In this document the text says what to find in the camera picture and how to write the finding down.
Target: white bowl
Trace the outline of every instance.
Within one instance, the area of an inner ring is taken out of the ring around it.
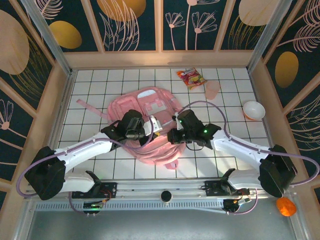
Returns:
[[[265,114],[266,110],[257,101],[248,101],[243,105],[244,116],[250,120],[261,120]]]

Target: grid floor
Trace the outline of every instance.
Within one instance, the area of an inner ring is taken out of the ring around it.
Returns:
[[[78,71],[59,148],[90,138],[107,125],[105,119],[76,103],[78,99],[104,113],[109,103],[118,96],[151,86],[171,91],[182,106],[196,100],[206,100],[205,86],[189,91],[176,74],[180,70],[183,68]],[[243,115],[243,104],[256,100],[247,70],[245,68],[198,68],[197,70],[206,80],[220,82],[221,89],[216,98],[210,102],[221,107],[226,113],[229,132],[249,142],[269,146],[263,122],[247,120]],[[223,118],[214,107],[196,104],[191,109],[202,122],[223,126]],[[186,149],[179,159],[178,169],[169,170],[164,166],[144,164],[134,159],[124,149],[118,148],[79,164],[73,172],[83,173],[90,170],[105,180],[206,178],[221,177],[230,168],[247,170],[251,166],[227,153],[204,148],[201,151]]]

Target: orange ball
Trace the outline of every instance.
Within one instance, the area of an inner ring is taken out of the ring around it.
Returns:
[[[281,197],[276,200],[276,207],[279,212],[286,217],[291,217],[297,212],[296,205],[287,197]]]

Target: chip bag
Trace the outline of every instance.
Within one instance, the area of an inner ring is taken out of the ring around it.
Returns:
[[[177,71],[176,74],[181,78],[189,90],[205,84],[205,80],[198,71],[193,67],[186,71]]]

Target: pink backpack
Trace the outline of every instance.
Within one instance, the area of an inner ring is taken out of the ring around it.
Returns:
[[[124,149],[145,164],[165,165],[167,169],[177,169],[177,158],[181,156],[186,145],[184,143],[171,144],[168,142],[167,133],[170,129],[177,127],[177,123],[173,121],[172,116],[182,106],[168,90],[147,87],[122,95],[109,104],[107,114],[100,112],[80,99],[77,103],[102,118],[107,118],[109,124],[121,120],[124,114],[131,109],[140,112],[144,121],[148,121],[148,116],[153,115],[162,126],[160,135],[142,149]],[[139,141],[127,141],[126,145],[133,148],[140,147]]]

